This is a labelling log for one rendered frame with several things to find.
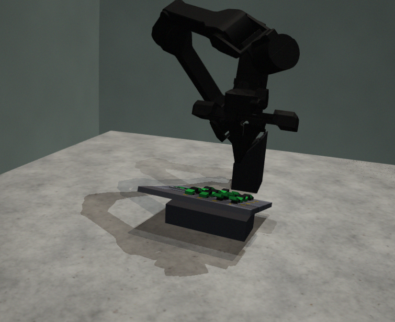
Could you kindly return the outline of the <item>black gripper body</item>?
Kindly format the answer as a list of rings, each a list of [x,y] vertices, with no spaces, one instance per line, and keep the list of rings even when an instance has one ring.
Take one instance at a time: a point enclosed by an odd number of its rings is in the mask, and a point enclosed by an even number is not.
[[[262,89],[267,87],[267,79],[253,74],[238,74],[234,78],[235,82],[241,82],[242,88],[253,89],[253,84],[260,84]],[[217,121],[221,117],[225,121],[233,121],[240,124],[241,120],[248,121],[249,124],[260,125],[265,128],[266,124],[277,125],[280,130],[297,132],[299,118],[295,112],[275,110],[273,114],[253,112],[253,115],[242,115],[236,112],[225,112],[224,108],[216,102],[197,100],[192,108],[192,115],[201,119]]]

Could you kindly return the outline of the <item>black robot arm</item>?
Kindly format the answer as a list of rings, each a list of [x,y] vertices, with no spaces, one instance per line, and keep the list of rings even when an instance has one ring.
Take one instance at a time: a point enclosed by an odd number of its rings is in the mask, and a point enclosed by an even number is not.
[[[153,26],[153,40],[177,58],[205,101],[216,102],[228,113],[261,114],[268,106],[269,89],[260,84],[245,89],[235,82],[223,95],[192,46],[192,32],[209,38],[218,51],[239,58],[237,75],[268,80],[269,74],[293,68],[300,56],[295,39],[278,34],[242,10],[211,11],[182,0],[165,7]]]

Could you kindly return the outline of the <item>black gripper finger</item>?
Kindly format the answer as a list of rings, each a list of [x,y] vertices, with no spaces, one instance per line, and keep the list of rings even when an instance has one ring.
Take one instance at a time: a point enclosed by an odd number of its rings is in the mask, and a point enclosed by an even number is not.
[[[231,141],[232,141],[232,148],[233,148],[233,154],[234,154],[234,160],[235,163],[237,163],[237,156],[242,140],[242,135],[243,135],[243,126],[240,125],[237,122],[233,121],[225,121],[221,120],[221,123],[225,126],[227,126]]]
[[[266,129],[260,125],[244,123],[244,133],[237,156],[237,163],[241,163],[250,145],[260,132],[266,132]]]

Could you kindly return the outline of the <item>grey switch panel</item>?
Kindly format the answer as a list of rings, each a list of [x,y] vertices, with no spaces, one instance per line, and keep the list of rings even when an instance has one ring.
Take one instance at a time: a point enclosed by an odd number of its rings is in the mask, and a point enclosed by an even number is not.
[[[249,194],[209,186],[138,186],[137,191],[171,199],[165,223],[242,242],[253,229],[255,214],[272,206]]]

